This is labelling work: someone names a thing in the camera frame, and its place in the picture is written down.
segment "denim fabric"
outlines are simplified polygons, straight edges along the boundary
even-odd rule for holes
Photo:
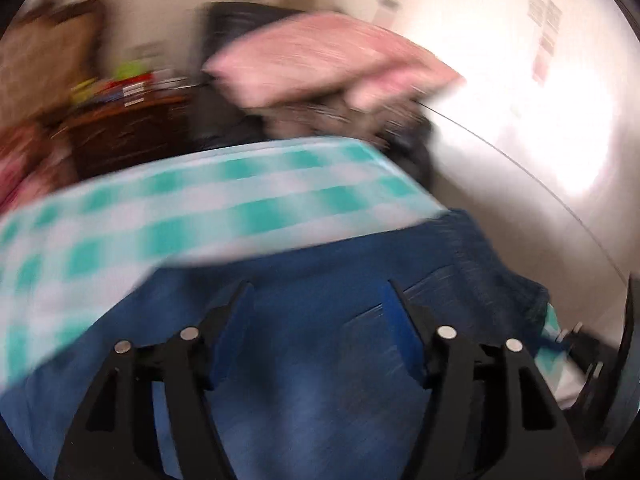
[[[209,267],[161,268],[72,345],[0,398],[0,413],[52,478],[65,432],[114,343],[159,343],[226,303],[240,280],[255,309],[228,378],[209,394],[239,479],[399,478],[428,402],[402,366],[379,304],[389,279],[478,342],[538,350],[547,291],[509,272],[471,218]],[[180,476],[163,392],[165,471]]]

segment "checkered tablecloth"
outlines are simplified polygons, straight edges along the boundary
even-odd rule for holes
[[[168,260],[231,261],[443,211],[374,149],[333,137],[193,153],[51,195],[0,219],[0,388]]]

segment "teal and white checkered cloth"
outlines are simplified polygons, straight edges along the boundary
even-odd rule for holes
[[[237,260],[444,210],[376,150],[334,137],[193,153],[48,196],[0,219],[0,388],[168,260]]]

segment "wooden dresser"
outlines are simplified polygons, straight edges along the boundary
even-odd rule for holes
[[[188,91],[155,91],[68,118],[56,135],[68,139],[80,180],[187,153]]]

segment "black cable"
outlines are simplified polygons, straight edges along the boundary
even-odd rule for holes
[[[500,153],[502,156],[506,157],[507,160],[509,160],[510,162],[512,162],[513,164],[515,164],[518,168],[520,168],[522,171],[524,171],[527,175],[529,175],[533,180],[535,180],[538,184],[540,184],[540,186],[543,187],[543,189],[545,189],[553,198],[556,199],[556,201],[562,206],[564,207],[564,209],[575,219],[575,221],[578,222],[578,224],[581,225],[581,227],[589,234],[589,236],[591,237],[591,239],[594,241],[594,243],[600,248],[600,250],[602,251],[602,253],[604,254],[604,256],[606,257],[607,261],[611,264],[611,267],[613,267],[613,269],[616,271],[616,274],[618,275],[618,277],[620,278],[620,280],[622,281],[622,283],[624,283],[626,285],[627,282],[627,276],[624,275],[624,273],[622,272],[622,270],[618,267],[618,265],[615,263],[614,259],[610,256],[610,254],[607,252],[607,250],[604,248],[604,246],[602,245],[602,243],[595,237],[595,235],[590,231],[590,229],[584,224],[584,222],[582,222],[582,220],[580,220],[580,218],[578,217],[578,215],[576,213],[574,213],[572,211],[572,209],[565,204],[562,199],[556,195],[556,193],[553,192],[553,190],[547,186],[544,182],[542,182],[538,177],[536,177],[533,173],[531,173],[527,168],[525,168],[522,164],[520,164],[517,160],[515,160],[513,157],[509,156],[507,153],[505,153],[503,150],[501,150],[500,148],[497,148],[496,146],[492,145],[490,142],[488,142],[487,140],[483,139],[481,136],[479,136],[476,133],[473,133],[469,128],[467,128],[466,126],[463,126],[462,124],[460,124],[459,122],[454,121],[453,119],[447,117],[444,114],[441,114],[439,111],[434,110],[433,108],[428,107],[426,104],[420,103],[424,108],[426,108],[427,110],[430,110],[431,112],[438,114],[440,117],[446,119],[447,121],[450,121],[451,123],[455,124],[456,126],[462,128],[463,130],[465,130],[466,132],[470,133],[471,135],[473,135],[476,139],[481,140],[482,142],[484,142],[487,146],[489,146],[490,148],[493,148],[496,152]]]

